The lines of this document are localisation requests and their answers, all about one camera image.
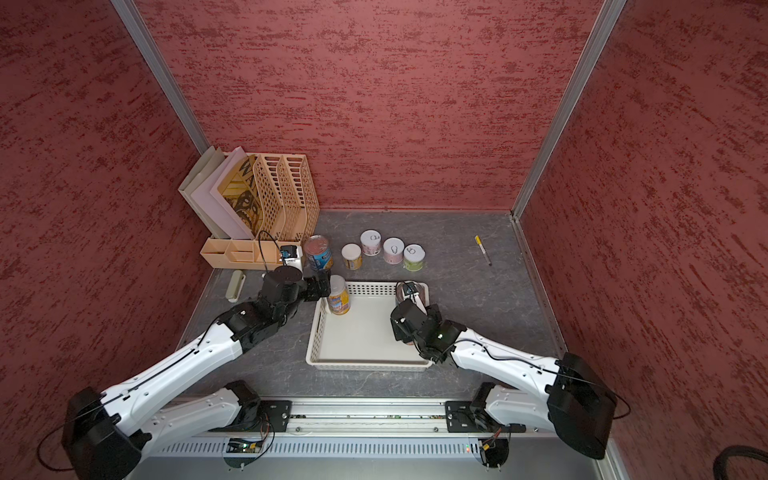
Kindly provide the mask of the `yellow labelled tall can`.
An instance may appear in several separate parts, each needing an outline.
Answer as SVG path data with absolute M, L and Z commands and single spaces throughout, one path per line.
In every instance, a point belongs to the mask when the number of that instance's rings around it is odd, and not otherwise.
M 330 276 L 330 293 L 327 303 L 330 312 L 335 315 L 344 315 L 349 311 L 350 297 L 346 280 L 342 276 Z

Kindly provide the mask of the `white perforated plastic basket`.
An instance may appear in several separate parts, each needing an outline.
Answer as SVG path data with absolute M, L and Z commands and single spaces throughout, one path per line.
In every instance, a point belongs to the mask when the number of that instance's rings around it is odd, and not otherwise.
M 306 363 L 318 370 L 422 372 L 433 363 L 413 346 L 395 339 L 390 314 L 397 306 L 398 282 L 349 281 L 350 309 L 336 315 L 317 302 Z

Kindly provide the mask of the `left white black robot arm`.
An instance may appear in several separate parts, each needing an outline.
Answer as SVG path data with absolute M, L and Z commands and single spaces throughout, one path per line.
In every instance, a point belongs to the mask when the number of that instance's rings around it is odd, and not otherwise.
M 217 429 L 270 430 L 259 395 L 244 381 L 175 404 L 189 387 L 275 335 L 303 302 L 331 293 L 327 271 L 304 276 L 293 266 L 265 274 L 258 295 L 218 315 L 203 334 L 138 375 L 68 402 L 59 426 L 69 469 L 79 479 L 124 479 L 151 454 Z

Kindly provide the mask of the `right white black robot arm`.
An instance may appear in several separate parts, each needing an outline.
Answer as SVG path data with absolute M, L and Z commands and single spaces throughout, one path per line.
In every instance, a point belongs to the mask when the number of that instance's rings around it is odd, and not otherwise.
M 499 425 L 554 432 L 576 452 L 605 458 L 613 422 L 624 399 L 583 358 L 538 356 L 492 341 L 442 317 L 436 305 L 405 299 L 392 310 L 393 335 L 433 363 L 451 361 L 498 381 L 480 396 L 485 416 Z

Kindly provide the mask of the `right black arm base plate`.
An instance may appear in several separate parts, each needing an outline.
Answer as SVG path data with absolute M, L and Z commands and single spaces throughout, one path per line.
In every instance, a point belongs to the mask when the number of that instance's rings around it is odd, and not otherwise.
M 475 408 L 470 401 L 447 401 L 444 404 L 446 426 L 449 433 L 522 434 L 522 424 L 502 425 L 484 410 Z

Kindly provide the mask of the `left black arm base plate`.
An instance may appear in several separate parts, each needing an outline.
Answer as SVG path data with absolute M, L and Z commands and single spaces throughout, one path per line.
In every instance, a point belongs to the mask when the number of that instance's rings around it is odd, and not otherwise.
M 240 431 L 260 432 L 270 426 L 270 431 L 284 433 L 288 428 L 292 407 L 293 402 L 290 400 L 251 402 L 241 409 L 237 428 Z

